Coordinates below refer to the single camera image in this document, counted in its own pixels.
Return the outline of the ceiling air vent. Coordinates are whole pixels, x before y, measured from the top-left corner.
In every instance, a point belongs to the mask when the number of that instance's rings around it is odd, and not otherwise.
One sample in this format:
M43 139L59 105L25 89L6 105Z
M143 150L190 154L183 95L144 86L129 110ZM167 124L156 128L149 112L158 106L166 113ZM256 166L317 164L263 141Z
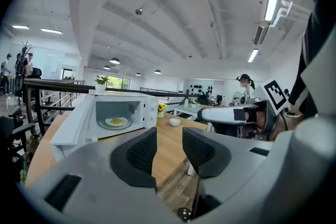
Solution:
M270 23L267 21L261 22L256 30L255 38L253 39L254 45L261 45L265 39L266 33L269 29Z

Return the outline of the white microwave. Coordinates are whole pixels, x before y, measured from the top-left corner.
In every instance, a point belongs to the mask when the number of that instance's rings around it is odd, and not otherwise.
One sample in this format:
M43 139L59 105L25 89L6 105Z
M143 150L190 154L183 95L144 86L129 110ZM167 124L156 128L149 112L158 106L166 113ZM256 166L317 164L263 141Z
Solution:
M90 90L51 139L55 160L102 138L155 127L158 104L157 97L143 93ZM133 124L122 130L106 130L97 124L99 120L118 117L130 119Z

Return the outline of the person's right forearm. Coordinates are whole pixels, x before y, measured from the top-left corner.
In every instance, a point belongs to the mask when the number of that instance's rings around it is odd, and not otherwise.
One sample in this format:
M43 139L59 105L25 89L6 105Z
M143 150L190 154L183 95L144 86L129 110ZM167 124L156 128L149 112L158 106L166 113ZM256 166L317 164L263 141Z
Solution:
M303 121L304 116L300 115L296 118L288 118L286 116L278 116L278 121L277 121L277 125L276 128L274 129L274 131L272 132L272 134L270 135L270 140L274 141L276 139L276 137L285 131L292 131L296 128L296 126Z

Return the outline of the black metal railing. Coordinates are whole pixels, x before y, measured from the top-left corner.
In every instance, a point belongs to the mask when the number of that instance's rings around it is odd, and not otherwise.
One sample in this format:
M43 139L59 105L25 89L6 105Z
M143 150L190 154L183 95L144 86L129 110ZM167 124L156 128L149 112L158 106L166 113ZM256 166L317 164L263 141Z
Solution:
M75 84L68 84L68 83L61 83L61 82L56 82L56 81L48 81L48 80L37 80L37 79L28 79L26 80L27 86L33 89L39 89L39 90L57 90L57 91L65 91L65 92L70 92L70 93L83 93L88 94L90 90L94 90L92 86L83 86L83 85L75 85ZM107 137L107 138L102 138L99 139L100 141L104 140L112 140L120 136L125 136L132 134L136 131L132 131L129 133L124 133L121 135L113 136L113 137Z

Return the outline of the white plate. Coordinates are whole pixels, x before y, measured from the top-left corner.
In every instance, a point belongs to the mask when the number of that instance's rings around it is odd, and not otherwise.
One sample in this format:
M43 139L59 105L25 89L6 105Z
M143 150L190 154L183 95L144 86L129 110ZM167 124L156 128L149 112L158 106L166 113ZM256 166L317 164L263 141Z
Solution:
M118 117L118 118L124 118L125 120L126 120L126 123L124 124L124 125L127 125L128 124L128 119L127 118L125 118L125 117ZM109 124L109 122L110 122L110 120L111 119L113 119L113 118L107 118L107 119L105 119L105 123L107 124L107 125L109 125L109 126L112 126L112 125L110 125Z

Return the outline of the person's black top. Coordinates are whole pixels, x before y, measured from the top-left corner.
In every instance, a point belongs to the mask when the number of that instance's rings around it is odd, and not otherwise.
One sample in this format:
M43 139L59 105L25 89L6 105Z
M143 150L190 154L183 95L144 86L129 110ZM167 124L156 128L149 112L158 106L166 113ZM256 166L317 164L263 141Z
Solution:
M289 97L289 103L299 110L306 119L315 116L317 108L301 74L318 54L336 23L335 0L313 1L314 9L302 38L298 73Z

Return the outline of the black shoe with yellow dots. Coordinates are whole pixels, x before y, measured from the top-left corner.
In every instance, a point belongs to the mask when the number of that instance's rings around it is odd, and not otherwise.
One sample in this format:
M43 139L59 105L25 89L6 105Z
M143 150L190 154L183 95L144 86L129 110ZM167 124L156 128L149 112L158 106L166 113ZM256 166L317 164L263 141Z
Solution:
M180 207L177 210L177 216L183 221L183 222L189 222L192 216L192 211L186 207Z

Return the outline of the white fan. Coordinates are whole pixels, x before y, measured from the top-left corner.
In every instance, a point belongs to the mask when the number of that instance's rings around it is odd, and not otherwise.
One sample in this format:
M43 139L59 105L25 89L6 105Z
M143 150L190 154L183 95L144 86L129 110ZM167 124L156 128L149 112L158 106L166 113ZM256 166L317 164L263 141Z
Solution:
M239 105L241 104L241 99L244 97L243 93L237 91L233 95L232 102L234 105Z

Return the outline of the green potted plant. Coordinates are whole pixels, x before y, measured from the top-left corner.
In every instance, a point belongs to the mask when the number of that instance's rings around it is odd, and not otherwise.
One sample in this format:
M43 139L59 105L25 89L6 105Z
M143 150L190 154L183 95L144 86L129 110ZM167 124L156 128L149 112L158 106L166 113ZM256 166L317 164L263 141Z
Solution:
M102 93L106 90L107 87L107 81L108 81L108 76L100 76L100 75L96 75L96 86L95 89L98 93Z

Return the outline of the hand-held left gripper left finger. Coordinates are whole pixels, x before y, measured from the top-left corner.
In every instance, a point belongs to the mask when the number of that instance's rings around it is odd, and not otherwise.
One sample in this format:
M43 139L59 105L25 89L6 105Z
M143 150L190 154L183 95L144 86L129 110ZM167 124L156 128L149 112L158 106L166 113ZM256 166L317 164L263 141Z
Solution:
M20 192L48 224L184 224L157 195L156 133L86 144Z

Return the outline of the wooden table with white legs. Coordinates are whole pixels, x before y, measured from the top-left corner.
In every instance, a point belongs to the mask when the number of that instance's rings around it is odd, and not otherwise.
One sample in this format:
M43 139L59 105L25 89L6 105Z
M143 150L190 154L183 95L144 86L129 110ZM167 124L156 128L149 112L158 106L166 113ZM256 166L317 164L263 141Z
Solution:
M58 115L41 139L28 169L25 187L31 187L40 176L56 165L50 141L67 117L68 115ZM171 126L171 118L181 120L180 125ZM163 118L158 119L156 127L158 149L153 161L152 176L160 189L186 160L182 148L182 128L195 127L205 130L207 125L165 113Z

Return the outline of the row of black wall-hung items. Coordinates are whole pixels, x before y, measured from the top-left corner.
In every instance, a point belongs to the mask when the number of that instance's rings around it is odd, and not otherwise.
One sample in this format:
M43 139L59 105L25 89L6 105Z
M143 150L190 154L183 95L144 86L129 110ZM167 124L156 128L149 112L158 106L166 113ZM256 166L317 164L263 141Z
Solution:
M206 93L210 94L213 92L213 83L210 81L197 81L196 84L190 84L188 90L191 95Z

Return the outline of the person's right hand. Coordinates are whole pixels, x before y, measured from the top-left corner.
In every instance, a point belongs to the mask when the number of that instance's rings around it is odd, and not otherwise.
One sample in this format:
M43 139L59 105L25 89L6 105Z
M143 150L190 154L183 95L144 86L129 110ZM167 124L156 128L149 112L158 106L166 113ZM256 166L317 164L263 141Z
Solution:
M266 116L265 112L258 111L256 112L256 123L254 126L254 131L259 134L263 134L266 125Z

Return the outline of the black mesh office chair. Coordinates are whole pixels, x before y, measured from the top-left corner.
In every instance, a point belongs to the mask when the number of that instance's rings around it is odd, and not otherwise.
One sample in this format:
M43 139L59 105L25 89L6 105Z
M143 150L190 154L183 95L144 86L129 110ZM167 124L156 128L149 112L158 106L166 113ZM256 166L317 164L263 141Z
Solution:
M10 161L20 161L29 167L40 138L35 133L35 123L24 123L19 105L15 106L8 117L0 117L0 138L5 156Z

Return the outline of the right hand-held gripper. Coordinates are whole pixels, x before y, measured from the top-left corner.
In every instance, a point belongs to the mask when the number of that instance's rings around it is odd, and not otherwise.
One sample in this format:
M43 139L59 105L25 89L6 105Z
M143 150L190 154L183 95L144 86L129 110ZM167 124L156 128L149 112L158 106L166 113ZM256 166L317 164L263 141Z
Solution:
M197 117L211 123L242 123L237 130L239 138L268 141L286 104L287 99L278 82L269 80L256 88L246 104L202 108L198 111ZM265 112L266 116L263 134L254 131L258 111Z

